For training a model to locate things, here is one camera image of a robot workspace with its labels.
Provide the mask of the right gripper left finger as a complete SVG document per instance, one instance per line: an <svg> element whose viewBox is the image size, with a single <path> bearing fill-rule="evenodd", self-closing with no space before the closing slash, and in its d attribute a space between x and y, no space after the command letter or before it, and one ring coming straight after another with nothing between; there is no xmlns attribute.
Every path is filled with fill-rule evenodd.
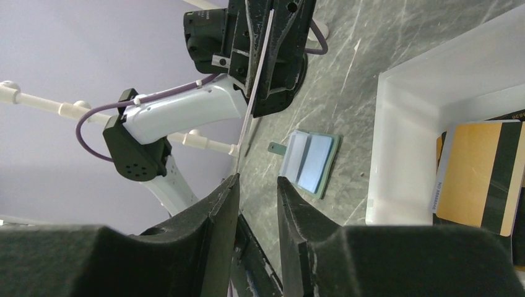
<svg viewBox="0 0 525 297"><path fill-rule="evenodd" d="M102 225L1 228L2 296L225 296L240 177L148 228Z"/></svg>

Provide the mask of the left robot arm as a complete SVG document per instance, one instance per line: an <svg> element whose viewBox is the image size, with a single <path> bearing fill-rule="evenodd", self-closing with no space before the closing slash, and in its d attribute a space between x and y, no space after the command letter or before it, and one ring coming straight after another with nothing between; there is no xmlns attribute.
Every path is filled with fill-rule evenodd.
<svg viewBox="0 0 525 297"><path fill-rule="evenodd" d="M197 199L176 167L168 136L232 118L261 118L290 106L306 76L314 1L230 1L185 13L184 40L202 80L150 95L125 90L103 130L106 161L148 188L171 215Z"/></svg>

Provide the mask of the clear plastic bin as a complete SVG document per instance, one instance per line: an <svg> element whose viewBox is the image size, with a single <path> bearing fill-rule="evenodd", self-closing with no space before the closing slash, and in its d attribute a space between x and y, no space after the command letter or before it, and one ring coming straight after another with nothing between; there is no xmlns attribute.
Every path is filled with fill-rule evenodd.
<svg viewBox="0 0 525 297"><path fill-rule="evenodd" d="M365 223L429 225L436 140L524 108L524 6L378 78Z"/></svg>

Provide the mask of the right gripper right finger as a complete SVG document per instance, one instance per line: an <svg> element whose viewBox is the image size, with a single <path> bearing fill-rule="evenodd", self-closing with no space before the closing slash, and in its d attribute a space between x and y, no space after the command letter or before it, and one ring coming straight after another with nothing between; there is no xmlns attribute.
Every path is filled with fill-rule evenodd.
<svg viewBox="0 0 525 297"><path fill-rule="evenodd" d="M341 226L277 179L285 296L523 296L488 232L457 225Z"/></svg>

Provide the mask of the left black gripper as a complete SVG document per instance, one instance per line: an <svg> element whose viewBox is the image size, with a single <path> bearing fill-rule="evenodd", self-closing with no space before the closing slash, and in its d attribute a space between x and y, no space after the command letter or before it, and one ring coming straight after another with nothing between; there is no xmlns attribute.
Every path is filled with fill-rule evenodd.
<svg viewBox="0 0 525 297"><path fill-rule="evenodd" d="M245 97L262 72L253 116L288 108L307 69L306 41L316 1L229 1L227 7L185 13L184 38L196 69L228 74Z"/></svg>

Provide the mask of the green card holder wallet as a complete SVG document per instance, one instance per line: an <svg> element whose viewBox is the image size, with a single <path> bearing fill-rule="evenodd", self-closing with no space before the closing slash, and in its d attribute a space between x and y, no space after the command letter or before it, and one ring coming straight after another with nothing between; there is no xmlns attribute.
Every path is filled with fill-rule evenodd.
<svg viewBox="0 0 525 297"><path fill-rule="evenodd" d="M332 165L336 159L342 137L335 134L300 130L312 135L303 169L297 184L293 185L311 194L315 199L323 199ZM271 142L267 151L284 158L287 145Z"/></svg>

